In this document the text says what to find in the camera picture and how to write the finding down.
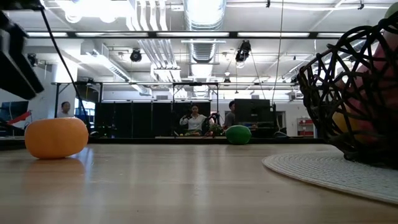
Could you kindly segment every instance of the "dark shirt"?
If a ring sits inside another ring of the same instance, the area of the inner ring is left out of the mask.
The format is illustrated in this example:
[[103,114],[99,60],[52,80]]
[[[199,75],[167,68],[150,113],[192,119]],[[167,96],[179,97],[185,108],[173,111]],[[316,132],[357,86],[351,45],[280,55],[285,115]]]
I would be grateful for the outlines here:
[[226,116],[225,116],[225,126],[226,127],[231,127],[234,126],[235,123],[235,114],[232,112],[229,112]]

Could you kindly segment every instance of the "black wire basket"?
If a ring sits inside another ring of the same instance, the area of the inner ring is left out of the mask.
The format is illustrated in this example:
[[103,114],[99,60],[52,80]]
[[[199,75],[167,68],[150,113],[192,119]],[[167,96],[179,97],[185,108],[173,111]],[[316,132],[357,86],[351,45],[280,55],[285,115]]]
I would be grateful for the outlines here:
[[374,27],[351,29],[297,76],[315,126],[347,160],[398,168],[396,42],[398,12]]

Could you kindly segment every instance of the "person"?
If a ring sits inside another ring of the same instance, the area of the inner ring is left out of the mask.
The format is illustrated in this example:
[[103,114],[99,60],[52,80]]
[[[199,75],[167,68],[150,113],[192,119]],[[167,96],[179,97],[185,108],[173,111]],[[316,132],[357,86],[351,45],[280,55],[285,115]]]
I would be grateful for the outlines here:
[[231,126],[236,125],[236,123],[235,123],[235,101],[229,102],[229,108],[230,108],[231,112],[229,112],[225,116],[225,123],[224,123],[225,128],[229,128]]
[[206,118],[205,115],[199,114],[198,105],[191,105],[191,114],[183,116],[180,119],[180,125],[188,124],[186,135],[201,135],[201,126]]
[[61,111],[58,112],[57,118],[72,118],[73,115],[70,115],[69,111],[70,111],[70,103],[67,101],[61,103]]

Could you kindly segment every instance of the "woven placemat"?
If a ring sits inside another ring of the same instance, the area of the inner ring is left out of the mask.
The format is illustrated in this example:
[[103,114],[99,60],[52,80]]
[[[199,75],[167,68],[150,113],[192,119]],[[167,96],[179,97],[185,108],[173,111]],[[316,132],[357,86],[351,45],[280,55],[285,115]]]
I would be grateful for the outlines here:
[[280,154],[265,157],[262,163],[304,182],[398,204],[398,170],[350,162],[341,152]]

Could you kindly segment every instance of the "white shirt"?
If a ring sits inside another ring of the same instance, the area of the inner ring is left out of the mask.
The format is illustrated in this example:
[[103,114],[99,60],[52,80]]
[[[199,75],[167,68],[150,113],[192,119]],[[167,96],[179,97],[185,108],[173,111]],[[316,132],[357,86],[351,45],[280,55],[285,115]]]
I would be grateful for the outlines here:
[[73,117],[73,115],[66,114],[66,113],[64,113],[62,111],[59,111],[57,113],[57,118],[72,118],[72,117]]
[[188,130],[200,130],[201,131],[201,124],[206,120],[206,116],[202,114],[198,114],[198,116],[195,118],[192,116],[192,118],[181,118],[180,119],[180,125],[184,125],[188,123]]

